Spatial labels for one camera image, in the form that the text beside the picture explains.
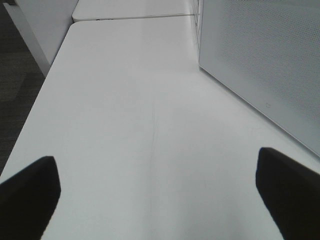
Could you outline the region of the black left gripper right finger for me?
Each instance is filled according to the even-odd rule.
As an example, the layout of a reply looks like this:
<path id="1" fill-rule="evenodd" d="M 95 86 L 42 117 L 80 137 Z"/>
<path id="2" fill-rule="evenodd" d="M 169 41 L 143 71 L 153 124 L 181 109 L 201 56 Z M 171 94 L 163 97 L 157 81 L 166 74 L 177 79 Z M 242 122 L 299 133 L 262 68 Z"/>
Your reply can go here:
<path id="1" fill-rule="evenodd" d="M 320 238 L 320 175 L 271 147 L 258 153 L 255 185 L 285 240 Z"/>

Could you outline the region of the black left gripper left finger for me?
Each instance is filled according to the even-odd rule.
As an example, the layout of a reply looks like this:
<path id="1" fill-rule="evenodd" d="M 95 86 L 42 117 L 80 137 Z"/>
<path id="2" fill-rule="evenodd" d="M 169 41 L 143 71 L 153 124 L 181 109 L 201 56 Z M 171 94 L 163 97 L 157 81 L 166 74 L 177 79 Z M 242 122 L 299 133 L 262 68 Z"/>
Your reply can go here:
<path id="1" fill-rule="evenodd" d="M 0 238 L 39 240 L 61 195 L 54 157 L 44 156 L 0 185 Z"/>

